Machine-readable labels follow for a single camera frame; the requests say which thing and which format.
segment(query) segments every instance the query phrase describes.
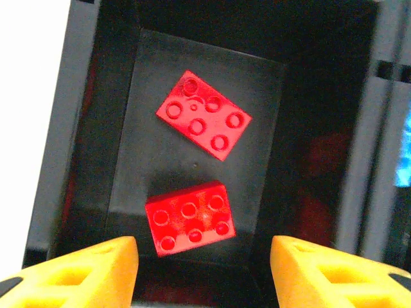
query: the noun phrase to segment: red duplo brick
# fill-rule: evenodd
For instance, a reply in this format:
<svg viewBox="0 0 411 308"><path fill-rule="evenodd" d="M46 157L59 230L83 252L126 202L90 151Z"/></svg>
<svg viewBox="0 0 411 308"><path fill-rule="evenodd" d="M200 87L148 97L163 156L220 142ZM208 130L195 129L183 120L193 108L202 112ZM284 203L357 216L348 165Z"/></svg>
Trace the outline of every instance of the red duplo brick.
<svg viewBox="0 0 411 308"><path fill-rule="evenodd" d="M236 235L227 191L217 181L151 197L146 213L159 257Z"/></svg>
<svg viewBox="0 0 411 308"><path fill-rule="evenodd" d="M182 75L156 114L221 161L252 119L190 71Z"/></svg>

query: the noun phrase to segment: lego stud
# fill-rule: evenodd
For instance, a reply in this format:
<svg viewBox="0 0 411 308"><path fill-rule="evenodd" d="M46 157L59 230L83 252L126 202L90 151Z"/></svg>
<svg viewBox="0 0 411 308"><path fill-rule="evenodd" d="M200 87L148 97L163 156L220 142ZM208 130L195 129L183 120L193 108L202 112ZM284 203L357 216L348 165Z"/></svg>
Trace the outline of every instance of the lego stud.
<svg viewBox="0 0 411 308"><path fill-rule="evenodd" d="M194 95L197 92L197 89L198 89L197 81L195 81L192 78L188 78L182 86L182 91L186 96Z"/></svg>
<svg viewBox="0 0 411 308"><path fill-rule="evenodd" d="M219 221L216 224L216 232L218 235L225 235L229 233L230 227L229 224L225 221Z"/></svg>
<svg viewBox="0 0 411 308"><path fill-rule="evenodd" d="M216 151L224 151L229 146L229 139L225 135L217 135L211 139L211 147Z"/></svg>
<svg viewBox="0 0 411 308"><path fill-rule="evenodd" d="M176 120L182 113L182 105L178 101L172 101L167 105L166 113L170 119Z"/></svg>
<svg viewBox="0 0 411 308"><path fill-rule="evenodd" d="M214 211L220 210L224 206L224 200L221 196L215 194L211 197L210 202L208 203L210 209Z"/></svg>
<svg viewBox="0 0 411 308"><path fill-rule="evenodd" d="M201 241L202 238L203 232L199 231L199 229L192 229L188 232L188 239L193 243Z"/></svg>
<svg viewBox="0 0 411 308"><path fill-rule="evenodd" d="M190 122L188 130L193 135L201 135L206 130L206 122L203 119L194 119Z"/></svg>
<svg viewBox="0 0 411 308"><path fill-rule="evenodd" d="M239 128L243 126L244 117L239 112L233 112L227 117L225 123L229 128Z"/></svg>
<svg viewBox="0 0 411 308"><path fill-rule="evenodd" d="M157 210L153 215L154 223L157 226L165 226L169 221L168 213L165 210Z"/></svg>
<svg viewBox="0 0 411 308"><path fill-rule="evenodd" d="M205 103L205 109L208 112L214 113L219 111L221 108L221 100L217 96L211 96L210 98L207 99L207 102Z"/></svg>
<svg viewBox="0 0 411 308"><path fill-rule="evenodd" d="M175 246L175 239L171 236L164 236L161 239L160 246L164 250L171 250Z"/></svg>
<svg viewBox="0 0 411 308"><path fill-rule="evenodd" d="M188 202L184 204L181 208L181 214L184 216L184 218L190 219L195 216L197 212L197 208L194 203Z"/></svg>

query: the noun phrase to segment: rectangular hole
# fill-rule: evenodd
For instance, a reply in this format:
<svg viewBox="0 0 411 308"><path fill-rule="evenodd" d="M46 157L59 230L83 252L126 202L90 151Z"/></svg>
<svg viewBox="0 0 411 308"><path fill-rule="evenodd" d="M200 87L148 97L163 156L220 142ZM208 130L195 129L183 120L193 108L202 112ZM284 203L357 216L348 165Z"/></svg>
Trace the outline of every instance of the rectangular hole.
<svg viewBox="0 0 411 308"><path fill-rule="evenodd" d="M379 61L377 68L377 77L390 80L392 76L392 63Z"/></svg>
<svg viewBox="0 0 411 308"><path fill-rule="evenodd" d="M61 298L33 298L30 300L25 300L21 308L60 308L66 302L65 299Z"/></svg>
<svg viewBox="0 0 411 308"><path fill-rule="evenodd" d="M319 266L319 270L332 284L361 284L372 282L366 274L347 265Z"/></svg>
<svg viewBox="0 0 411 308"><path fill-rule="evenodd" d="M375 298L362 296L348 299L356 308L395 308L399 307L391 298Z"/></svg>
<svg viewBox="0 0 411 308"><path fill-rule="evenodd" d="M401 82L411 83L411 66L403 65L403 70L401 71Z"/></svg>
<svg viewBox="0 0 411 308"><path fill-rule="evenodd" d="M52 275L48 284L53 286L78 286L91 272L90 268L64 268Z"/></svg>

